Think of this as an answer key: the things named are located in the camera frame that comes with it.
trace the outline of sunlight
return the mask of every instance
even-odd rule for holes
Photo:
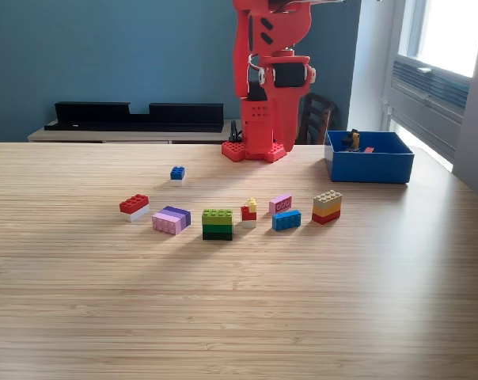
[[[478,53],[478,0],[428,0],[418,60],[467,77]]]

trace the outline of lego brick stack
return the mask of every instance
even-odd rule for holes
[[[147,196],[137,194],[119,204],[119,216],[128,222],[139,219],[150,210],[150,200]]]
[[[312,220],[319,224],[329,223],[341,216],[341,202],[343,196],[331,190],[313,199]]]
[[[184,167],[174,166],[172,172],[170,172],[170,184],[175,187],[183,186],[184,184]]]
[[[233,240],[232,210],[204,210],[202,213],[203,240]]]
[[[192,224],[192,214],[180,208],[167,206],[153,215],[153,229],[167,234],[178,235],[190,224]]]
[[[241,225],[244,228],[256,227],[256,201],[248,199],[248,204],[241,207]]]

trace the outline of purple lego brick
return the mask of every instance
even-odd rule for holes
[[[153,215],[153,230],[166,232],[167,234],[178,235],[182,231],[181,219],[170,215],[157,213]]]
[[[181,210],[180,208],[167,206],[164,210],[177,212],[178,214],[184,214],[186,216],[186,227],[192,224],[192,213],[190,211]]]
[[[181,229],[184,230],[186,227],[188,227],[186,225],[186,216],[184,214],[180,214],[179,212],[174,212],[174,211],[169,211],[169,210],[166,210],[166,209],[163,209],[161,211],[159,211],[160,214],[165,214],[165,215],[168,215],[168,216],[173,216],[174,218],[178,218],[181,220]]]

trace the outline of pink lego brick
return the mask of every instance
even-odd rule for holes
[[[178,235],[183,230],[181,228],[181,219],[158,212],[153,215],[153,230]]]
[[[278,214],[292,208],[292,196],[283,194],[277,198],[271,199],[269,202],[269,214]]]

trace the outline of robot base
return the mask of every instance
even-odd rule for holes
[[[276,162],[280,158],[286,156],[286,151],[283,145],[272,143],[272,148],[267,153],[263,154],[248,154],[246,153],[246,144],[243,142],[224,142],[222,144],[222,154],[227,156],[234,162],[246,160],[264,160],[266,162]]]

